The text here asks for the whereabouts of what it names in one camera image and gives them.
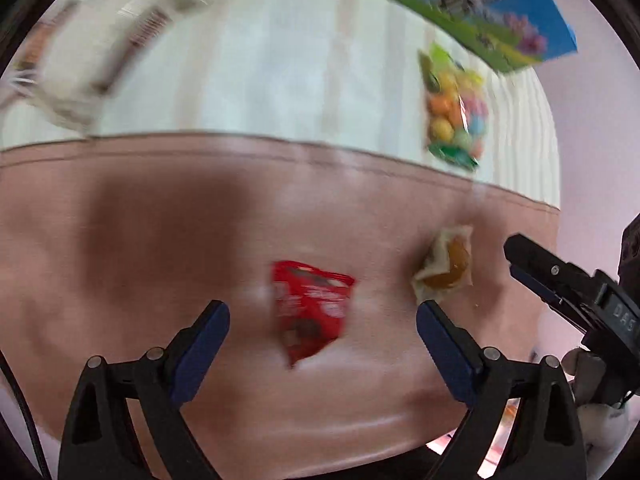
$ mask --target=snack packet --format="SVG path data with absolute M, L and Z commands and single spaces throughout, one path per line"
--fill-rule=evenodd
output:
M 429 248 L 422 268 L 411 280 L 418 304 L 441 301 L 447 294 L 471 285 L 471 226 L 442 229 Z
M 15 100 L 33 97 L 33 89 L 38 84 L 39 63 L 42 53 L 55 32 L 63 27 L 78 6 L 78 0 L 67 0 L 62 9 L 49 20 L 40 20 L 30 30 L 22 42 L 15 60 L 6 71 L 8 92 L 0 99 L 0 110 L 7 108 Z
M 291 367 L 340 337 L 355 282 L 299 262 L 273 264 L 278 330 Z
M 198 0 L 80 2 L 43 50 L 32 102 L 58 126 L 89 134 L 125 68 Z
M 473 171 L 484 150 L 488 108 L 479 73 L 465 70 L 436 43 L 418 53 L 427 89 L 429 151 Z

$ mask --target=red candy wrapper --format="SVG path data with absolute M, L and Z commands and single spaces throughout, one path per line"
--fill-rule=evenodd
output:
M 340 337 L 355 282 L 299 262 L 273 264 L 278 330 L 291 367 Z

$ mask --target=colorful candy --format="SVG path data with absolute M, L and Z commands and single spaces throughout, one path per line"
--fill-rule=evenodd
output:
M 470 152 L 473 148 L 474 140 L 468 131 L 466 131 L 464 128 L 459 128 L 453 135 L 453 143 L 466 152 Z
M 470 171 L 484 150 L 488 107 L 482 76 L 453 61 L 437 44 L 418 54 L 430 113 L 428 149 L 435 156 Z
M 484 119 L 479 115 L 472 115 L 467 130 L 474 137 L 482 135 L 484 133 Z
M 466 116 L 462 117 L 462 108 L 460 106 L 453 107 L 447 114 L 447 119 L 454 128 L 463 128 L 467 122 Z
M 451 142 L 453 140 L 453 126 L 444 117 L 436 117 L 432 120 L 429 131 L 432 140 L 440 140 L 442 142 Z
M 447 115 L 453 108 L 453 101 L 445 94 L 434 94 L 429 98 L 429 111 L 434 115 Z

